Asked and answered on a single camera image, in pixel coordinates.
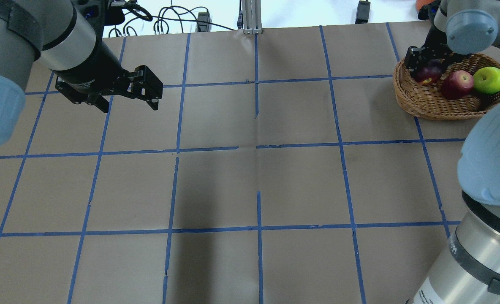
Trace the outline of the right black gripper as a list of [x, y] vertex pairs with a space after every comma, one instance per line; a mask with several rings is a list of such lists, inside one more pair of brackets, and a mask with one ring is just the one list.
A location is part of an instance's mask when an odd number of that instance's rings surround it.
[[470, 54], [454, 53], [447, 45], [446, 34], [436, 26], [431, 25], [423, 46], [408, 47], [404, 62], [410, 76], [413, 77], [418, 69], [429, 62], [440, 63], [444, 74], [449, 66], [460, 63], [466, 58], [470, 58]]

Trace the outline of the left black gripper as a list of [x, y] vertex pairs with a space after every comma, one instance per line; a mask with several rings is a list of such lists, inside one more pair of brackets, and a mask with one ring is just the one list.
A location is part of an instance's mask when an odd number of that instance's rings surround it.
[[96, 41], [92, 53], [82, 63], [54, 73], [55, 88], [67, 100], [95, 106], [105, 114], [109, 113], [110, 104], [101, 94], [125, 94], [130, 87], [127, 97], [146, 102], [154, 111], [163, 98], [163, 83], [147, 65], [126, 71], [103, 40]]

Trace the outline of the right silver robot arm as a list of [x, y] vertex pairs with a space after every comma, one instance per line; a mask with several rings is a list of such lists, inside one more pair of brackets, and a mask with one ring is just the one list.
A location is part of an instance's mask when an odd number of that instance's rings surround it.
[[[411, 46], [411, 74], [433, 58], [446, 65], [500, 48], [500, 0], [437, 0], [424, 45]], [[408, 304], [500, 304], [500, 102], [468, 134], [458, 161], [468, 211]]]

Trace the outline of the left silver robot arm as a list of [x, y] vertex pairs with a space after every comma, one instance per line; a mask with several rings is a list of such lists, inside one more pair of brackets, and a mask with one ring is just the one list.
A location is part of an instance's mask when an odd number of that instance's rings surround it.
[[103, 42], [104, 27], [121, 24], [123, 10], [153, 19], [135, 0], [0, 0], [0, 146], [12, 137], [37, 61], [73, 104], [107, 113], [106, 97], [120, 95], [158, 110], [162, 81], [145, 65], [123, 69]]

